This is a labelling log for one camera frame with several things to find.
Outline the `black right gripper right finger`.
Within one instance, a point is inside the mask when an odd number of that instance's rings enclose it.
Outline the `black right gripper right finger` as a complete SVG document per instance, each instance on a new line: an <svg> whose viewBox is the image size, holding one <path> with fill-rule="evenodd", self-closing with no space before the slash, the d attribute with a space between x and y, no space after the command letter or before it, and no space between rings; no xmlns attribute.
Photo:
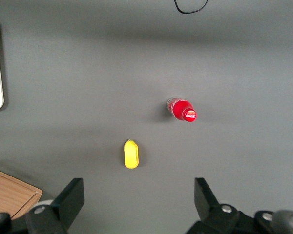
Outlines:
<svg viewBox="0 0 293 234"><path fill-rule="evenodd" d="M204 178L194 183L194 203L200 220L187 231L188 234L231 234L239 221L239 212L229 204L216 199Z"/></svg>

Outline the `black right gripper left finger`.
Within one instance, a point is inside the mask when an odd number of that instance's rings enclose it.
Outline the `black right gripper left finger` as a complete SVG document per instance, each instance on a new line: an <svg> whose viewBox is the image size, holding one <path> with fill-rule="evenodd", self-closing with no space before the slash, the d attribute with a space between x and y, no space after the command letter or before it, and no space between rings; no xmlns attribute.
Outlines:
<svg viewBox="0 0 293 234"><path fill-rule="evenodd" d="M84 205L84 181L74 178L50 203L33 207L25 221L30 234L66 234Z"/></svg>

